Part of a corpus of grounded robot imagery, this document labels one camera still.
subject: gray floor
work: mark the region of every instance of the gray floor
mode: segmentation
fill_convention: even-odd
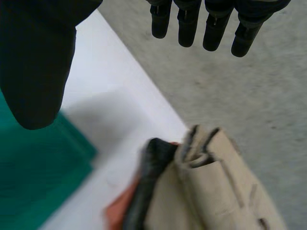
[[[224,127],[289,229],[307,229],[307,1],[272,16],[244,58],[230,53],[235,13],[210,53],[201,46],[204,6],[191,48],[177,42],[176,5],[162,40],[151,35],[149,8],[145,0],[105,0],[100,11],[183,120]]]

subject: white table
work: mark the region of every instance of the white table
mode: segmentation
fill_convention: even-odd
[[[130,183],[146,140],[181,141],[187,129],[98,11],[77,27],[62,111],[98,155],[41,230],[106,229],[103,209]]]

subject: gloved hand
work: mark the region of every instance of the gloved hand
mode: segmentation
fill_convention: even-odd
[[[152,34],[156,38],[164,38],[173,0],[147,1],[151,4]],[[179,7],[178,40],[183,47],[190,47],[193,44],[201,1],[174,0]],[[218,48],[230,14],[235,8],[238,11],[240,24],[236,30],[231,52],[236,57],[243,57],[247,54],[262,24],[273,13],[286,7],[289,2],[290,0],[205,0],[209,16],[203,47],[208,51],[215,51]]]
[[[75,26],[101,2],[0,0],[0,88],[24,128],[43,128],[56,118],[75,51]]]

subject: beige fabric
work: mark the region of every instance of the beige fabric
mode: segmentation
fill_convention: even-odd
[[[209,135],[201,127],[193,138],[191,134],[159,178],[146,229],[286,229],[264,187],[224,131],[214,135],[206,152],[203,145]],[[210,153],[214,162],[205,164]]]

